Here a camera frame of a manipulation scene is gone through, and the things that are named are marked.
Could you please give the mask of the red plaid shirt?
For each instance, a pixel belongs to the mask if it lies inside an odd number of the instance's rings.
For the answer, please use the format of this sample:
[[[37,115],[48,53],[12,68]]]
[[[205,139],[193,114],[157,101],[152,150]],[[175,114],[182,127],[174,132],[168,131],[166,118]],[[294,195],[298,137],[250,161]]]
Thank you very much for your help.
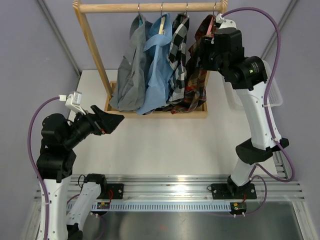
[[[191,113],[207,100],[205,86],[207,71],[199,67],[199,53],[202,38],[212,37],[216,31],[216,27],[213,25],[211,35],[206,35],[211,17],[212,14],[209,14],[199,25],[194,35],[195,43],[188,49],[190,58],[186,63],[187,78],[185,80],[184,98],[170,110],[173,115]]]

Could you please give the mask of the pink hanger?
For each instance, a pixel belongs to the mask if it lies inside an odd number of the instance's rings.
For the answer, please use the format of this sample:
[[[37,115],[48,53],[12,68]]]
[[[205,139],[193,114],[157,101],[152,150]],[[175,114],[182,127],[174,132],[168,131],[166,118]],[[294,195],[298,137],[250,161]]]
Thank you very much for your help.
[[[212,28],[213,28],[213,25],[214,25],[216,6],[217,6],[217,3],[215,2],[214,3],[214,7],[213,7],[213,11],[212,11],[212,16],[211,16],[211,19],[210,19],[210,22],[209,22],[209,25],[208,25],[208,28],[207,28],[207,32],[206,32],[207,36],[212,34]]]

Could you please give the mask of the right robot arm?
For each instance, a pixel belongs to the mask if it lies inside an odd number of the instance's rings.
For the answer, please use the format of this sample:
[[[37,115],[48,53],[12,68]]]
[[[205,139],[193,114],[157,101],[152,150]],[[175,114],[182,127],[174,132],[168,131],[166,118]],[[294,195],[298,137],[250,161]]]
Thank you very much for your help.
[[[200,42],[200,66],[219,72],[230,83],[244,108],[251,137],[236,146],[238,161],[233,173],[221,187],[212,188],[214,199],[241,199],[255,192],[251,175],[257,163],[264,162],[289,145],[274,124],[270,101],[266,93],[271,82],[266,67],[258,56],[245,56],[242,33],[229,19],[217,19],[213,36]]]

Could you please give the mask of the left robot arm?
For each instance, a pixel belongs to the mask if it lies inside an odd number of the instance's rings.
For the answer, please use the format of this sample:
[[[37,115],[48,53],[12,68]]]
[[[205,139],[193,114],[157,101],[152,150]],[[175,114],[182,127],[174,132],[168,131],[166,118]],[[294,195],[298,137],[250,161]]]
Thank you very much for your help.
[[[76,202],[67,211],[68,188],[76,160],[74,148],[89,135],[111,134],[125,118],[104,112],[96,105],[91,109],[92,113],[77,113],[73,121],[54,113],[42,122],[36,166],[42,203],[39,235],[46,240],[81,240],[94,201],[114,196],[105,175],[89,173],[83,180]]]

